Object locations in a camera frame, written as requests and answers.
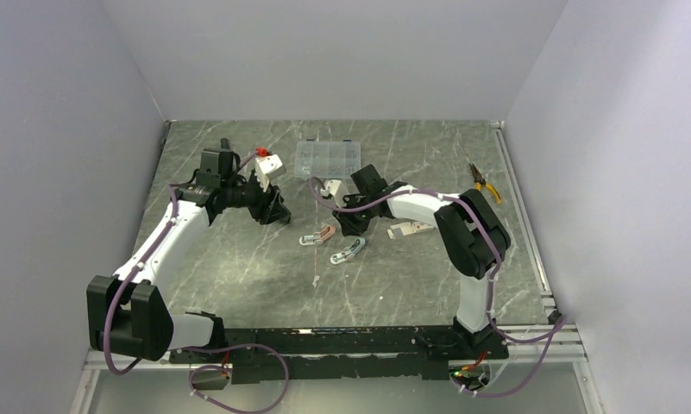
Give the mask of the blue mini stapler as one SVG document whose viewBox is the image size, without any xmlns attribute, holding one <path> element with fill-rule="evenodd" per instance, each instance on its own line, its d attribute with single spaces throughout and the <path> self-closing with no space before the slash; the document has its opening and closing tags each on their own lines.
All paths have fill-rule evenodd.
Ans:
<svg viewBox="0 0 691 414">
<path fill-rule="evenodd" d="M 331 255 L 330 263 L 332 265 L 337 266 L 349 260 L 352 260 L 356 257 L 356 255 L 358 255 L 362 251 L 365 244 L 366 240 L 364 237 L 355 238 L 347 247 L 343 248 L 340 252 Z"/>
</svg>

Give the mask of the pink mini stapler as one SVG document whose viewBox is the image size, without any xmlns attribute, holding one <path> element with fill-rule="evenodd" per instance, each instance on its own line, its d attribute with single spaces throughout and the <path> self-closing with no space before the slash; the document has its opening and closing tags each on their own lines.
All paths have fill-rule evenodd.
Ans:
<svg viewBox="0 0 691 414">
<path fill-rule="evenodd" d="M 324 242 L 328 241 L 334 234 L 336 233 L 336 227 L 333 225 L 327 225 L 323 227 L 322 229 L 309 234 L 309 235 L 302 235 L 299 239 L 298 242 L 301 246 L 316 246 L 319 244 L 323 244 Z"/>
</svg>

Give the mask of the white staple box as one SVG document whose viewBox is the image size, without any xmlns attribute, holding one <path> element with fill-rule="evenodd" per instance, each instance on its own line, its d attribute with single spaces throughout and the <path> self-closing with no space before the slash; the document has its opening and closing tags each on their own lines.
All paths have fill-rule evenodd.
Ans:
<svg viewBox="0 0 691 414">
<path fill-rule="evenodd" d="M 391 240 L 433 230 L 435 227 L 423 222 L 404 222 L 391 225 L 387 234 Z"/>
</svg>

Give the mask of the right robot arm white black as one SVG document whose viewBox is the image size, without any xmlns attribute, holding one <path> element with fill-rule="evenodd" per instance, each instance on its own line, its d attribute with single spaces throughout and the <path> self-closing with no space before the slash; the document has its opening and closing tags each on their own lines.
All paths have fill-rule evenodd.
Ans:
<svg viewBox="0 0 691 414">
<path fill-rule="evenodd" d="M 346 236 L 363 235 L 372 219 L 403 219 L 438 230 L 452 266 L 461 274 L 454 334 L 458 354 L 477 356 L 493 333 L 493 285 L 511 238 L 488 201 L 475 189 L 446 194 L 402 181 L 386 182 L 374 166 L 351 176 L 351 193 L 341 180 L 328 180 L 319 195 L 333 202 L 333 215 Z"/>
</svg>

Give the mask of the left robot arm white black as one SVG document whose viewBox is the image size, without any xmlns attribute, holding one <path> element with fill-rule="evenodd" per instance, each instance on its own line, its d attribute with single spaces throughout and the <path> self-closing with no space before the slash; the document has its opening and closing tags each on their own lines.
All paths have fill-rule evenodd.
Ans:
<svg viewBox="0 0 691 414">
<path fill-rule="evenodd" d="M 157 361 L 174 350 L 201 360 L 219 360 L 228 346 L 221 317 L 205 311 L 174 315 L 164 292 L 194 242 L 226 210 L 246 209 L 261 225 L 288 223 L 290 211 L 273 180 L 283 161 L 266 148 L 245 158 L 226 139 L 206 148 L 192 177 L 167 187 L 166 210 L 141 247 L 110 276 L 94 277 L 86 288 L 91 348 L 104 354 L 109 370 L 121 374 L 114 355 Z"/>
</svg>

